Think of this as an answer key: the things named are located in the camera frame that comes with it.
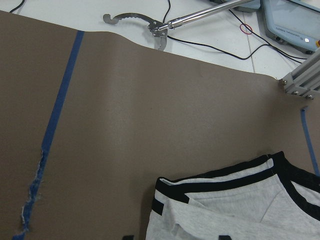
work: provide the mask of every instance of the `blue painter's tape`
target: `blue painter's tape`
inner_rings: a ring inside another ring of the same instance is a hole
[[[59,117],[66,99],[69,83],[75,67],[76,59],[79,53],[79,49],[81,46],[84,33],[85,32],[83,31],[78,31],[76,34],[76,37],[72,46],[72,50],[69,56],[69,60],[64,71],[60,89],[53,106],[49,123],[46,127],[46,131],[41,144],[41,151],[42,151],[41,159],[38,164],[35,178],[32,181],[32,184],[30,185],[30,188],[29,188],[29,199],[22,208],[21,217],[22,217],[22,223],[23,223],[23,231],[20,234],[13,236],[12,240],[23,240],[25,238],[26,232],[29,230],[29,222],[30,222],[30,217],[32,213],[32,207],[36,201],[38,189],[44,174],[51,144],[54,139]]]
[[[306,106],[300,110],[301,122],[302,122],[302,127],[303,127],[303,131],[304,131],[306,144],[309,149],[309,154],[311,157],[314,173],[315,173],[315,175],[320,176],[316,155],[314,152],[314,148],[312,147],[312,142],[311,142],[311,138],[310,138],[309,130],[308,130],[308,125],[307,125],[307,119],[306,119],[307,109],[308,109],[308,107]]]

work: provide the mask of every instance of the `white table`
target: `white table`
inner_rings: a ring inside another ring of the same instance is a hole
[[[8,12],[20,2],[21,0],[2,0],[0,10]],[[215,3],[209,0],[171,0],[171,11],[166,20],[185,16],[213,5]],[[131,18],[122,20],[117,25],[109,25],[104,23],[103,15],[109,13],[113,17],[121,13],[132,12],[162,21],[167,9],[167,0],[26,0],[24,5],[14,13],[82,31],[114,32],[137,44],[154,48],[155,40],[146,28],[145,21]],[[263,31],[260,32],[259,13],[234,12],[257,34],[267,38]],[[186,41],[212,45],[238,56],[247,57],[264,42],[254,35],[244,34],[240,31],[239,26],[240,22],[225,11],[175,30],[171,29],[169,35]],[[289,45],[280,45],[269,38],[267,40],[290,55],[309,57]],[[247,60],[239,60],[207,47],[189,45],[171,39],[167,41],[165,52],[232,69],[265,74],[276,79],[281,79],[299,65],[267,46],[262,47]]]

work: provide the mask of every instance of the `heather gray fabric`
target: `heather gray fabric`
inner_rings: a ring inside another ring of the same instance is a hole
[[[214,178],[190,178],[179,182],[162,179],[167,185],[223,182],[271,168],[273,160],[253,168]],[[320,206],[320,194],[296,183],[298,193]],[[162,216],[152,211],[147,240],[232,240],[320,239],[320,221],[300,209],[274,175],[246,186],[211,192],[186,193],[188,204],[172,200],[159,191],[164,203]]]

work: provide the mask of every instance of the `t-shirt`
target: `t-shirt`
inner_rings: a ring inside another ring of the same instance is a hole
[[[146,239],[320,239],[319,184],[283,152],[175,181],[160,177]]]

